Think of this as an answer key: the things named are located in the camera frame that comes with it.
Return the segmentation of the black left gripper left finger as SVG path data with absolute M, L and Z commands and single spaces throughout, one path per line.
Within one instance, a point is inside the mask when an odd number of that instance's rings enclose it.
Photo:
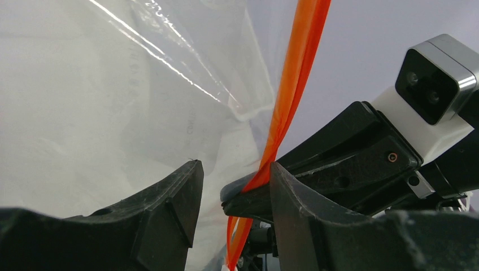
M 89 216 L 1 209 L 2 270 L 184 270 L 204 171 L 186 162 L 161 181 Z

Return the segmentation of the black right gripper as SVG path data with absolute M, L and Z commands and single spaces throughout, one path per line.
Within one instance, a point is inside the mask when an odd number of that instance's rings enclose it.
M 381 111 L 354 102 L 278 162 L 298 181 L 364 215 L 438 210 L 478 189 L 478 132 L 426 163 Z

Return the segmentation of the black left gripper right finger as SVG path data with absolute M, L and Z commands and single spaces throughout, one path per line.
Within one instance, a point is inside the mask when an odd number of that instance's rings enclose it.
M 281 270 L 477 270 L 478 214 L 349 210 L 270 167 Z

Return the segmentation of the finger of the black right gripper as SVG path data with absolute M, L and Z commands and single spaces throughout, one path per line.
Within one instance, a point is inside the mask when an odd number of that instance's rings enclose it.
M 250 178 L 240 178 L 221 189 L 220 201 L 224 213 L 228 216 L 273 221 L 269 184 L 242 192 L 249 181 Z

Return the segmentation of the clear orange zip bag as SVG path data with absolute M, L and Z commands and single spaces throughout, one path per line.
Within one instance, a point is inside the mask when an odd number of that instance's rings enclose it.
M 89 216 L 188 161 L 204 178 L 184 270 L 234 270 L 329 1 L 2 1 L 1 209 Z

